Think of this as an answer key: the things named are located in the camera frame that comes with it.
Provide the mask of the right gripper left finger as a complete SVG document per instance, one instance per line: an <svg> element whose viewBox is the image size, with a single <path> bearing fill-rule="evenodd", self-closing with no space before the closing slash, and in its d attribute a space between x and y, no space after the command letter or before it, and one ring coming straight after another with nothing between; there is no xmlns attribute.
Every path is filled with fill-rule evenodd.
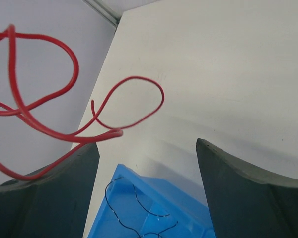
<svg viewBox="0 0 298 238"><path fill-rule="evenodd" d="M82 237L99 158L86 144L38 180L1 184L0 238Z"/></svg>

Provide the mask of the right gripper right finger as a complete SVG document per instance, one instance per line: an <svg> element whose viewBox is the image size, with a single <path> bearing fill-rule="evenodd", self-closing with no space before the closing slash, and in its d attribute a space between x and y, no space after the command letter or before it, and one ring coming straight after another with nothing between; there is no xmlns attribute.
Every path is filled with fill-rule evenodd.
<svg viewBox="0 0 298 238"><path fill-rule="evenodd" d="M196 153L218 238L298 238L298 179L198 139Z"/></svg>

